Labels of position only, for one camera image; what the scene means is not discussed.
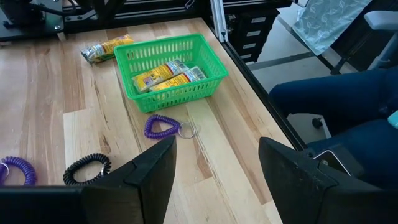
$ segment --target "wooden tabletop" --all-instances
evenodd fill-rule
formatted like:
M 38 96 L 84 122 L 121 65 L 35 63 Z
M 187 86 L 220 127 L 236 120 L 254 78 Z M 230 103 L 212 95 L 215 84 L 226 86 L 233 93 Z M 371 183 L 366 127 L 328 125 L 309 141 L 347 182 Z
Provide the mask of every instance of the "wooden tabletop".
M 211 97 L 156 111 L 198 127 L 177 137 L 177 170 L 165 223 L 280 223 L 258 157 L 261 136 L 290 146 L 202 19 L 99 30 L 19 42 L 0 50 L 0 157 L 27 159 L 39 185 L 63 185 L 65 169 L 94 152 L 118 168 L 156 141 L 143 135 L 151 114 L 127 98 L 116 60 L 94 66 L 80 50 L 130 34 L 136 41 L 202 33 L 229 76 Z M 167 129 L 160 124 L 155 129 Z M 78 174 L 93 177 L 98 167 Z M 6 184 L 24 178 L 12 169 Z

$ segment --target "purple coil keychain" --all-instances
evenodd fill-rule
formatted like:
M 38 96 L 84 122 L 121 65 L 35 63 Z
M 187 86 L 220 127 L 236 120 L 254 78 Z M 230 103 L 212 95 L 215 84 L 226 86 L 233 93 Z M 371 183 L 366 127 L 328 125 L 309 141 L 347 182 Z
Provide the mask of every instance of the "purple coil keychain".
M 171 125 L 172 127 L 169 128 L 166 131 L 161 131 L 161 132 L 155 133 L 155 132 L 152 131 L 152 126 L 154 125 L 154 123 L 156 121 L 164 122 L 166 124 Z M 192 129 L 192 135 L 183 136 L 181 134 L 181 129 L 182 129 L 184 124 L 189 124 L 190 125 L 190 127 Z M 171 118 L 168 118 L 168 117 L 162 116 L 162 115 L 157 115 L 157 114 L 150 116 L 148 118 L 146 124 L 145 124 L 144 135 L 147 138 L 162 139 L 162 138 L 165 138 L 167 136 L 170 136 L 170 135 L 173 135 L 173 134 L 177 134 L 177 133 L 181 136 L 181 138 L 190 139 L 190 138 L 194 137 L 194 135 L 197 133 L 197 130 L 196 130 L 195 126 L 191 122 L 179 123 L 178 121 L 176 121 L 174 119 L 171 119 Z
M 5 179 L 8 177 L 10 170 L 9 165 L 16 166 L 22 170 L 25 175 L 25 183 L 24 185 L 35 185 L 36 184 L 36 172 L 33 168 L 32 164 L 22 158 L 7 156 L 4 159 L 1 159 L 0 162 L 0 185 L 4 185 Z

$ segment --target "black coil keychain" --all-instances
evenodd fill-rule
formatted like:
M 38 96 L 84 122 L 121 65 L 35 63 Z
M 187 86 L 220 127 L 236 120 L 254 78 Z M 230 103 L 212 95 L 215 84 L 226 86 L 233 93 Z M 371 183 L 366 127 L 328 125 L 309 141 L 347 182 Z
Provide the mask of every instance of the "black coil keychain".
M 77 180 L 75 180 L 75 178 L 73 177 L 75 172 L 93 161 L 98 161 L 102 163 L 103 166 L 101 172 L 96 177 L 84 182 L 78 182 Z M 77 186 L 88 185 L 102 178 L 106 174 L 110 173 L 110 171 L 111 171 L 111 161 L 109 160 L 109 158 L 104 154 L 94 153 L 79 159 L 70 167 L 68 167 L 65 173 L 63 173 L 63 182 L 66 185 L 77 185 Z

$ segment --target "purple spiral wristband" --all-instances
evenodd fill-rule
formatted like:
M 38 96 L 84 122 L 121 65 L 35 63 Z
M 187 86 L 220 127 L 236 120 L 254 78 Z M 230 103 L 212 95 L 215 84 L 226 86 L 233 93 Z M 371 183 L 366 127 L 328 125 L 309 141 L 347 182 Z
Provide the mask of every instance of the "purple spiral wristband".
M 20 168 L 25 175 L 25 183 L 24 185 L 35 185 L 36 184 L 36 172 L 33 168 L 32 164 L 22 158 L 7 156 L 4 159 L 1 159 L 2 163 L 7 165 L 12 165 Z M 0 165 L 0 185 L 4 185 L 5 178 L 4 172 L 8 169 L 6 166 Z
M 169 128 L 166 131 L 161 131 L 161 132 L 155 133 L 155 132 L 152 131 L 152 125 L 156 121 L 165 122 L 165 123 L 171 125 L 172 127 Z M 176 134 L 179 131 L 180 127 L 181 127 L 181 124 L 178 121 L 176 121 L 174 119 L 171 119 L 171 118 L 168 118 L 166 116 L 155 114 L 155 115 L 152 115 L 152 116 L 150 116 L 148 118 L 148 120 L 147 120 L 147 122 L 145 124 L 144 135 L 147 138 L 162 139 L 162 138 L 165 138 L 167 136 Z

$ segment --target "snack bar package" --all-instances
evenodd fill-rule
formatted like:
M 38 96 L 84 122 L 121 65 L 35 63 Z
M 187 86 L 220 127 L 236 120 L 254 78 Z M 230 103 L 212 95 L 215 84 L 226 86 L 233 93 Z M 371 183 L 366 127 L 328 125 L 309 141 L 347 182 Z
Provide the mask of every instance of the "snack bar package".
M 164 90 L 166 88 L 170 88 L 173 86 L 179 86 L 191 82 L 196 82 L 199 80 L 204 80 L 206 78 L 205 74 L 200 70 L 199 67 L 195 66 L 192 69 L 182 73 L 181 75 L 177 75 L 176 77 L 164 81 L 156 86 L 153 86 L 150 89 L 150 91 L 158 91 L 158 90 Z
M 184 63 L 179 59 L 175 59 L 148 72 L 132 77 L 132 80 L 137 90 L 143 93 L 150 87 L 186 72 L 187 70 L 189 70 L 189 68 Z
M 88 63 L 98 63 L 113 58 L 114 48 L 116 46 L 132 43 L 134 43 L 133 39 L 127 34 L 102 44 L 87 47 L 86 49 L 81 50 L 80 53 Z

